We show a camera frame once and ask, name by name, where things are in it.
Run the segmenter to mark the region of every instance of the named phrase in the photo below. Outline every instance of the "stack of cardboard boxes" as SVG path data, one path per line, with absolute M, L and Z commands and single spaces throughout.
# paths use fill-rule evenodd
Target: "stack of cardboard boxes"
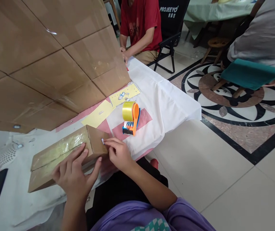
M 130 82 L 102 0 L 0 0 L 0 121 L 52 130 Z

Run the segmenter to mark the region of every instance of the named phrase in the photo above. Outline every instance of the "light green tablecloth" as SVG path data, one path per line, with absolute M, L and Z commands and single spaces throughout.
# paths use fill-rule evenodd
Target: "light green tablecloth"
M 195 39 L 205 22 L 222 21 L 249 15 L 253 0 L 231 0 L 226 3 L 211 3 L 211 0 L 191 0 L 185 14 L 185 25 Z

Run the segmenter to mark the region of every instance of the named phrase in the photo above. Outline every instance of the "white tablecloth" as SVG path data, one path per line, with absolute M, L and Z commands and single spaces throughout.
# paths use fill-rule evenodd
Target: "white tablecloth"
M 145 109 L 150 116 L 135 137 L 129 136 L 124 140 L 133 159 L 138 159 L 149 149 L 156 147 L 165 133 L 172 131 L 185 120 L 201 120 L 201 106 L 137 59 L 131 58 L 128 68 L 132 82 L 141 91 L 134 100 L 141 110 Z M 27 230 L 44 223 L 53 208 L 66 200 L 63 190 L 57 185 L 27 193 L 31 161 L 39 151 L 81 128 L 83 126 L 81 121 L 84 118 L 77 116 L 71 120 L 73 121 L 71 124 L 67 124 L 67 127 L 63 126 L 62 129 L 51 132 L 34 130 L 26 135 L 14 135 L 14 140 L 22 143 L 24 147 L 18 149 L 16 159 L 8 167 L 7 178 L 0 196 L 0 230 Z M 122 122 L 122 106 L 119 106 L 107 118 L 107 126 L 112 131 Z M 112 173 L 108 172 L 99 177 L 94 187 L 106 181 Z
M 253 0 L 231 0 L 226 3 L 211 3 L 211 0 L 191 0 L 185 13 L 185 25 L 195 39 L 205 22 L 223 21 L 251 13 Z

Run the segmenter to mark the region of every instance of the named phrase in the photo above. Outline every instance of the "yellow tape roll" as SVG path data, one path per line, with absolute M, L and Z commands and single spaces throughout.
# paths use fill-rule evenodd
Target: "yellow tape roll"
M 133 105 L 135 104 L 134 101 L 124 102 L 122 107 L 122 117 L 124 121 L 131 121 L 133 122 Z

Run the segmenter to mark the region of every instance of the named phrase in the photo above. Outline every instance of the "person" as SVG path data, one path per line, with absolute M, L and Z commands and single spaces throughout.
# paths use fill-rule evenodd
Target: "person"
M 188 202 L 167 187 L 167 179 L 145 159 L 135 162 L 127 145 L 113 137 L 104 141 L 111 162 L 120 170 L 96 188 L 93 207 L 85 203 L 101 166 L 84 175 L 83 143 L 52 172 L 67 194 L 62 230 L 215 230 Z
M 130 36 L 131 46 L 126 49 Z M 134 56 L 145 65 L 158 57 L 162 42 L 158 0 L 124 0 L 121 4 L 120 51 L 127 60 Z
M 235 36 L 222 59 L 222 69 L 237 58 L 275 67 L 275 1 L 258 0 Z M 275 86 L 275 80 L 265 86 Z

